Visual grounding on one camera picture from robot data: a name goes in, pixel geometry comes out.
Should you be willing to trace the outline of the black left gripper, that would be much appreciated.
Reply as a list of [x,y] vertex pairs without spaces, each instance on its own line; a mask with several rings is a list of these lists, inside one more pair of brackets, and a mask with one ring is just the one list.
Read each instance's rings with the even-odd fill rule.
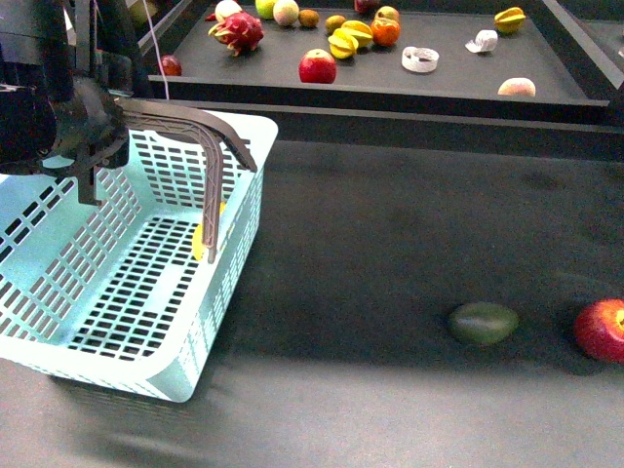
[[73,177],[78,202],[97,206],[96,173],[128,163],[129,136],[116,97],[77,77],[68,101],[34,87],[1,86],[1,174]]

